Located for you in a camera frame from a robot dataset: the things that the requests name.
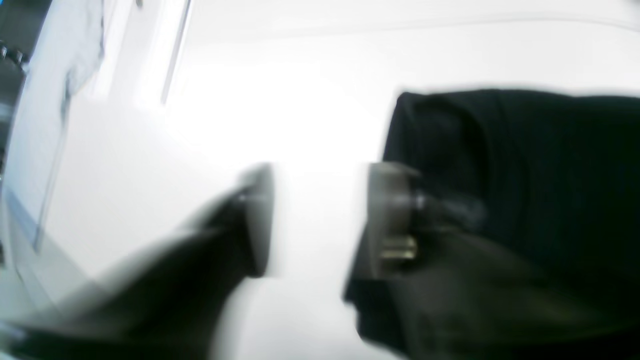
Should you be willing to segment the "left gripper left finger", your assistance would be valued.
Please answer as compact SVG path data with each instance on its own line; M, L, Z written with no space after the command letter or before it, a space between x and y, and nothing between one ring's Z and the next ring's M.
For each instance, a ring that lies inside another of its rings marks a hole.
M265 275L274 194L272 166L250 170L116 294L72 296L70 319L2 320L2 353L17 360L211 360L229 297L247 278Z

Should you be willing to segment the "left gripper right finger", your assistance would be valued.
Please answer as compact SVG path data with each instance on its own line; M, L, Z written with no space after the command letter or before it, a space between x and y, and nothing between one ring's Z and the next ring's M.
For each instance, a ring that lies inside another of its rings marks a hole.
M413 360L637 360L639 287L544 268L481 233L477 198L397 162L366 179L350 298Z

